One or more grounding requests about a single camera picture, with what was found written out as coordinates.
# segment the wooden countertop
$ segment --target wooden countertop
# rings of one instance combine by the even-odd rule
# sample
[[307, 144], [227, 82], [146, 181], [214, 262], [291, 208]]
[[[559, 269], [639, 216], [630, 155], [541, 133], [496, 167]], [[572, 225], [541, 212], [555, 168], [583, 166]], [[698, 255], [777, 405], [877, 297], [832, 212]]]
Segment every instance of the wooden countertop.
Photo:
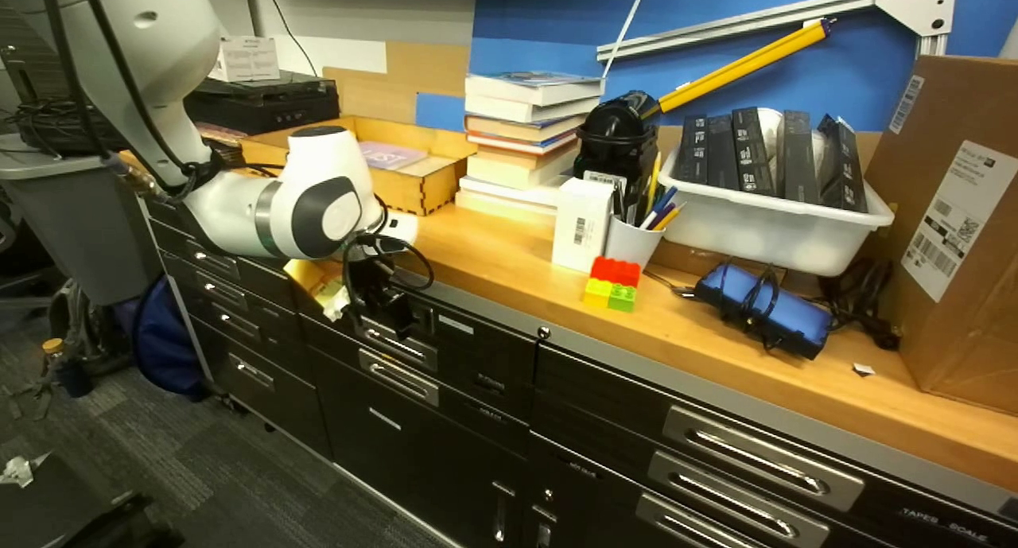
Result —
[[[587, 276], [551, 264], [549, 228], [454, 206], [419, 222], [416, 246], [443, 283], [1018, 491], [1018, 417], [920, 392], [898, 354], [859, 331], [832, 334], [813, 362], [768, 354], [713, 308], [646, 276], [632, 314], [582, 305]], [[696, 280], [651, 269], [677, 283]], [[853, 363], [876, 375], [859, 377]]]

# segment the yellow lego brick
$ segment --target yellow lego brick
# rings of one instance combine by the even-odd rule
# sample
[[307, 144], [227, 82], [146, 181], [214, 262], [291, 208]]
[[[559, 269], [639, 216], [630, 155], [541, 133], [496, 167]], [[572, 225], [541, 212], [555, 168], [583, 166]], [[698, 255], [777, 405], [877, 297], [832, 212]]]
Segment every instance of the yellow lego brick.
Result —
[[612, 293], [612, 282], [590, 278], [583, 290], [583, 304], [591, 308], [607, 308], [608, 296]]
[[636, 305], [636, 288], [624, 286], [622, 284], [612, 284], [612, 291], [608, 297], [608, 308], [620, 312], [632, 313], [633, 306]]

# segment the white cup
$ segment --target white cup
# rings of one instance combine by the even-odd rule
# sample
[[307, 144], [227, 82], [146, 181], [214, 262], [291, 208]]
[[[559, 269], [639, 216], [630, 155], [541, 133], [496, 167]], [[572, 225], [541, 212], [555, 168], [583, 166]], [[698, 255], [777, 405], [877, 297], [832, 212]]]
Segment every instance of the white cup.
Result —
[[605, 258], [632, 262], [639, 266], [640, 271], [651, 261], [651, 256], [658, 249], [661, 236], [665, 230], [641, 230], [630, 226], [616, 217], [612, 217], [608, 225], [608, 244], [605, 246]]

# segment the gray trash can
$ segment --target gray trash can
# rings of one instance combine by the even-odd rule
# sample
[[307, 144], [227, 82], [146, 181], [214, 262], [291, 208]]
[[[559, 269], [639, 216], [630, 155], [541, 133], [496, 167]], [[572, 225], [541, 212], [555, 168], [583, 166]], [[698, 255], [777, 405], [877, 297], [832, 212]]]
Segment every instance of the gray trash can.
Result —
[[[32, 150], [17, 134], [0, 135], [0, 149]], [[0, 186], [93, 303], [138, 296], [162, 272], [134, 194], [98, 157], [0, 152]]]

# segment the blue wall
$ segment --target blue wall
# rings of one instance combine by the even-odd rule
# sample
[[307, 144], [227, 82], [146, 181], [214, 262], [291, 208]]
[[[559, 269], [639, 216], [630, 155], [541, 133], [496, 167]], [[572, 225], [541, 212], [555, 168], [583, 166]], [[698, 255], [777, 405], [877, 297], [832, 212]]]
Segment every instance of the blue wall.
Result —
[[[643, 0], [627, 37], [795, 1], [802, 0]], [[631, 3], [477, 0], [470, 70], [564, 70], [600, 75], [603, 66], [595, 59], [596, 47], [615, 41]], [[1018, 0], [957, 0], [949, 54], [996, 56], [1016, 16]], [[663, 96], [793, 30], [616, 61], [607, 95], [642, 89]], [[684, 113], [719, 114], [738, 107], [767, 106], [805, 110], [816, 120], [824, 113], [841, 115], [855, 128], [883, 130], [909, 74], [914, 52], [911, 31], [883, 12], [841, 16], [827, 41], [703, 96], [669, 113], [665, 121], [681, 124]], [[461, 120], [444, 116], [459, 108], [452, 102], [443, 101], [434, 109], [426, 106], [418, 112], [418, 121], [447, 126]]]

